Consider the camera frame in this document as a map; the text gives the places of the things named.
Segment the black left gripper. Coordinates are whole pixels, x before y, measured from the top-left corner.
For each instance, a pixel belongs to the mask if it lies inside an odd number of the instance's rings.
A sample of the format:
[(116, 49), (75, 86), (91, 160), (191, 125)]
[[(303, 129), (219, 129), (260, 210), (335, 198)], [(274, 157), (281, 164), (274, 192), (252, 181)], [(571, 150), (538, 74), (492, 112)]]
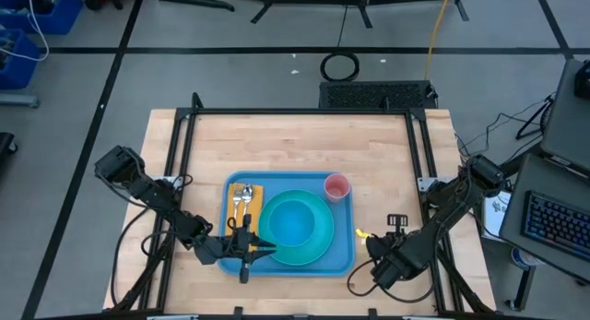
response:
[[(237, 227), (235, 218), (228, 220), (230, 224), (230, 236), (212, 237), (206, 234), (198, 235), (193, 239), (193, 249), (197, 259), (202, 265), (213, 265), (222, 258), (237, 258), (244, 264), (252, 264), (254, 260), (272, 255), (275, 250), (257, 250), (253, 253), (250, 251), (250, 242), (253, 235), (249, 232), (251, 215), (246, 214), (243, 217), (241, 227)], [(274, 243), (254, 239), (252, 246), (258, 248), (275, 248)]]

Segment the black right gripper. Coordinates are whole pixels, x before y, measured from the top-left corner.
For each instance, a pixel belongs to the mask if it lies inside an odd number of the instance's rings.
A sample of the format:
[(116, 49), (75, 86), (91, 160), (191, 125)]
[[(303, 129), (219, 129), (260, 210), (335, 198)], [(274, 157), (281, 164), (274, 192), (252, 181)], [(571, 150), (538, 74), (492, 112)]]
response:
[(387, 232), (383, 237), (371, 235), (366, 239), (371, 262), (377, 265), (385, 259), (399, 267), (407, 267), (407, 261), (400, 254), (400, 248), (407, 238), (408, 235), (402, 232)]

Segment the teal plate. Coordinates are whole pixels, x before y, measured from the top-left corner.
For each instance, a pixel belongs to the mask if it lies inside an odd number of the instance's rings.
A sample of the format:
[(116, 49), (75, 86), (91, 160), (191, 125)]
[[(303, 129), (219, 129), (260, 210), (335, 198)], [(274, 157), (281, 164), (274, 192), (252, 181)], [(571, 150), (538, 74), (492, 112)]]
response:
[[(269, 218), (273, 208), (281, 202), (298, 200), (304, 202), (314, 214), (314, 231), (308, 242), (297, 247), (281, 246), (269, 229)], [(272, 197), (264, 206), (259, 218), (259, 236), (276, 245), (272, 257), (288, 266), (305, 266), (322, 257), (330, 247), (335, 235), (335, 220), (325, 201), (309, 191), (293, 189)]]

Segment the blue bowl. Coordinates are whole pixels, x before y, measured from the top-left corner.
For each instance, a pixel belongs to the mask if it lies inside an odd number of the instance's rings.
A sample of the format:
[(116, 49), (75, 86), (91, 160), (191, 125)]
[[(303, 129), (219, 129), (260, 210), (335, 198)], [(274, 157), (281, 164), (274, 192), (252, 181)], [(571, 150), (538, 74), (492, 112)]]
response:
[(301, 246), (313, 235), (314, 214), (304, 202), (284, 201), (273, 208), (269, 218), (269, 229), (279, 245)]

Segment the orange-yellow cloth napkin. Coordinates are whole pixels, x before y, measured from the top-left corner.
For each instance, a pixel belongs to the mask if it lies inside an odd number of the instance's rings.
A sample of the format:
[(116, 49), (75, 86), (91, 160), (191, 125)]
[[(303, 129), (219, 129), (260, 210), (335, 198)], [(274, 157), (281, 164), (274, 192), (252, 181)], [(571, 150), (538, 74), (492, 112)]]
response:
[(259, 218), (264, 206), (264, 187), (262, 185), (252, 184), (253, 195), (249, 201), (243, 199), (236, 205), (234, 199), (236, 193), (241, 194), (245, 184), (230, 184), (227, 191), (226, 218), (223, 220), (227, 223), (229, 218), (236, 219), (236, 225), (242, 226), (242, 220), (245, 215), (250, 216), (249, 231), (259, 234)]

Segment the spoon with orange handle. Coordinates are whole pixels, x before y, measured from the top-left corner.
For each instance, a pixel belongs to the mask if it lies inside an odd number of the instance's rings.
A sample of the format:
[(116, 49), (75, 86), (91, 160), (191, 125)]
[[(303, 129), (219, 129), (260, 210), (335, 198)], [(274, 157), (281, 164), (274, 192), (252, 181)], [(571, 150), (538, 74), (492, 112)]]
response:
[(245, 184), (242, 190), (243, 215), (248, 214), (248, 205), (254, 197), (254, 188), (251, 184)]

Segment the fork with orange handle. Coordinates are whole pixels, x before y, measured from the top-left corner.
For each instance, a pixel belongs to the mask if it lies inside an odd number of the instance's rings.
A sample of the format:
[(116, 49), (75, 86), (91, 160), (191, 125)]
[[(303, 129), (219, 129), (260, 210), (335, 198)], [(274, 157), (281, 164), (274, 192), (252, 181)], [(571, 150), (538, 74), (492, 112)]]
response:
[(243, 186), (241, 184), (234, 185), (233, 191), (233, 218), (237, 220), (239, 214), (239, 205), (242, 202)]

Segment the pink cup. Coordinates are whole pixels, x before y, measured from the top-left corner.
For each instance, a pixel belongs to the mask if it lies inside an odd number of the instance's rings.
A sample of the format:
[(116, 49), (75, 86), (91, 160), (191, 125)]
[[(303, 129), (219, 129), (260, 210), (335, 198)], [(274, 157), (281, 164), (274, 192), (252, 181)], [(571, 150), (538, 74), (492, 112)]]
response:
[(324, 192), (330, 202), (339, 202), (349, 194), (350, 190), (350, 182), (340, 173), (332, 173), (324, 180)]

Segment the blue plastic tray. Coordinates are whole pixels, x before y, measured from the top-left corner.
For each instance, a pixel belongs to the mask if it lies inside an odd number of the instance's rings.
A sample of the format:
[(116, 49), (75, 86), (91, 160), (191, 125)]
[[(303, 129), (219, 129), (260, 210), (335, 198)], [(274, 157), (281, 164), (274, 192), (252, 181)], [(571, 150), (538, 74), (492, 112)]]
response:
[(355, 262), (355, 224), (352, 194), (337, 203), (330, 202), (325, 195), (324, 182), (331, 172), (321, 171), (241, 171), (235, 172), (225, 182), (218, 232), (229, 234), (223, 220), (226, 218), (227, 191), (230, 184), (257, 184), (264, 187), (264, 206), (274, 196), (293, 189), (309, 191), (321, 197), (330, 207), (335, 220), (334, 239), (318, 260), (305, 266), (288, 266), (279, 263), (272, 255), (262, 257), (250, 265), (252, 276), (273, 277), (339, 277), (351, 270)]

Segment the white printed paper sheet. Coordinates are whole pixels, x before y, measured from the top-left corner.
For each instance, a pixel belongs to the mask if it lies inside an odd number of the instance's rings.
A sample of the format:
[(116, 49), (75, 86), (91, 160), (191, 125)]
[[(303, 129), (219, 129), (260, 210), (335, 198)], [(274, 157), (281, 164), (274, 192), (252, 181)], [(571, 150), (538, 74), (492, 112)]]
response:
[(483, 224), (481, 236), (483, 238), (502, 243), (499, 233), (510, 198), (510, 193), (500, 191), (496, 196), (484, 199), (481, 207), (481, 223)]

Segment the grey desk with keyboard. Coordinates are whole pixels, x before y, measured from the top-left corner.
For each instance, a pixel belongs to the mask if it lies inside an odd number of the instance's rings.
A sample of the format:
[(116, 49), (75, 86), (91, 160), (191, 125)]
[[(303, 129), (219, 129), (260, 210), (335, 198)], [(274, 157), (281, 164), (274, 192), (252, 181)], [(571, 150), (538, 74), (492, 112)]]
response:
[(590, 282), (590, 261), (521, 234), (525, 193), (529, 190), (590, 211), (590, 181), (539, 157), (525, 156), (499, 233), (503, 240), (516, 248), (571, 276)]

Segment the black backlit keyboard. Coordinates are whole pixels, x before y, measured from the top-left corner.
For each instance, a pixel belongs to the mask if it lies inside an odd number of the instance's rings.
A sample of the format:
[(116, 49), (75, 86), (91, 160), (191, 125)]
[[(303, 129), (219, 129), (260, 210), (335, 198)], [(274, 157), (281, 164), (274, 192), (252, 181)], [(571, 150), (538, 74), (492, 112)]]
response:
[(525, 193), (521, 234), (590, 261), (590, 211), (532, 190)]

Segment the black chair base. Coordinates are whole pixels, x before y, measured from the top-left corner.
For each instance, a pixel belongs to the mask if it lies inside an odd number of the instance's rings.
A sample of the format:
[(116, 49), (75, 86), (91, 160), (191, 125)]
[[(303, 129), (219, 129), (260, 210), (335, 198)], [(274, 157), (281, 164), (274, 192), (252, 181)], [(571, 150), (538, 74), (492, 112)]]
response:
[(18, 151), (15, 136), (8, 132), (0, 132), (0, 168), (4, 166), (9, 157)]

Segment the grey shelf base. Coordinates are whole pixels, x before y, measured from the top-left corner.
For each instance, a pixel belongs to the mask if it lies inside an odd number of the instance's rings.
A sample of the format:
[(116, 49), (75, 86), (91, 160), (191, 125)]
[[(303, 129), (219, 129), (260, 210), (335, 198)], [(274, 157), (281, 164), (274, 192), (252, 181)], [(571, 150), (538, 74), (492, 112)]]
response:
[(0, 105), (27, 106), (36, 109), (40, 101), (35, 95), (0, 93)]

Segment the blue plastic storage bin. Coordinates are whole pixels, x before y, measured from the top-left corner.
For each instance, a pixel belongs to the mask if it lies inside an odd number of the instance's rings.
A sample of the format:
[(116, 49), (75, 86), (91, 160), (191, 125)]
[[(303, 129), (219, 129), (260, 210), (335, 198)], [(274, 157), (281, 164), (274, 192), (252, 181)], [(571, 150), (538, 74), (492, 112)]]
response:
[(41, 52), (23, 30), (0, 30), (0, 89), (28, 86)]
[(82, 0), (0, 0), (0, 25), (28, 33), (66, 35), (83, 7)]

